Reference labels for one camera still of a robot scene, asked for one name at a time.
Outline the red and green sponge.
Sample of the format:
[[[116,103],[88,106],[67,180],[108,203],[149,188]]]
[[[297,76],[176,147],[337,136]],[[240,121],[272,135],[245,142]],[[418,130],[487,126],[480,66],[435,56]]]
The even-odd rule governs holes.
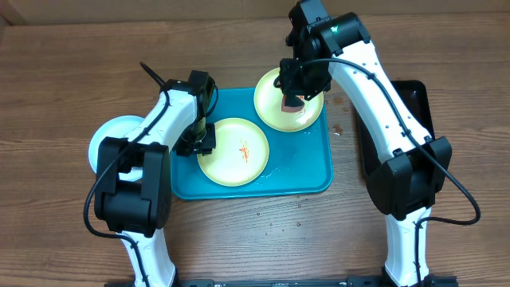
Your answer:
[[[287,113],[299,112],[304,108],[304,102],[298,96],[284,95],[282,98],[281,111]]]

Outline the yellow-green plate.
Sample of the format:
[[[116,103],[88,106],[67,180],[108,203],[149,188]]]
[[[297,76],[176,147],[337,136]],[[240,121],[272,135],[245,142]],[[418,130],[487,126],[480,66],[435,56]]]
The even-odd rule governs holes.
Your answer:
[[[198,155],[198,165],[211,181],[227,187],[252,182],[269,161],[269,142],[253,122],[227,118],[214,124],[216,148]]]
[[[321,92],[311,100],[305,100],[304,107],[298,112],[283,112],[283,93],[273,86],[279,75],[280,69],[268,71],[257,83],[253,102],[257,114],[262,121],[273,129],[280,132],[298,132],[312,125],[322,112],[324,106],[324,94]]]

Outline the light blue plate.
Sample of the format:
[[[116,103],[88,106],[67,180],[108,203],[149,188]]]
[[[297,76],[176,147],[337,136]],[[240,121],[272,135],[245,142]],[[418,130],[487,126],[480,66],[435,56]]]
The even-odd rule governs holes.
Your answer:
[[[88,147],[88,161],[92,170],[97,170],[99,146],[105,137],[124,138],[142,122],[140,116],[118,116],[103,124],[91,138]]]

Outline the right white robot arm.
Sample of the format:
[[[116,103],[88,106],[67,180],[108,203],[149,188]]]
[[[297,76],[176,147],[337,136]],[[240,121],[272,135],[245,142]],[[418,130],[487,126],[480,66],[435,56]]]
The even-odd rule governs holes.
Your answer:
[[[280,62],[274,86],[281,107],[296,112],[336,82],[353,103],[367,191],[386,220],[387,257],[382,283],[389,286],[455,286],[430,273],[426,219],[443,186],[452,149],[436,138],[403,103],[380,64],[375,45],[356,14],[337,18],[319,1],[300,1],[289,12],[293,50]]]

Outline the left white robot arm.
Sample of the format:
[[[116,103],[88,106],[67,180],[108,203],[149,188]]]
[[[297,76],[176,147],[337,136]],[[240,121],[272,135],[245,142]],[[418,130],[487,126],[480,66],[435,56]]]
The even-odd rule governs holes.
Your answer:
[[[101,140],[96,181],[84,204],[84,224],[91,234],[119,239],[135,271],[134,286],[175,286],[163,227],[171,210],[171,162],[180,156],[209,155],[216,147],[207,117],[218,101],[218,87],[207,72],[193,70],[187,81],[164,81],[159,102],[122,138]]]

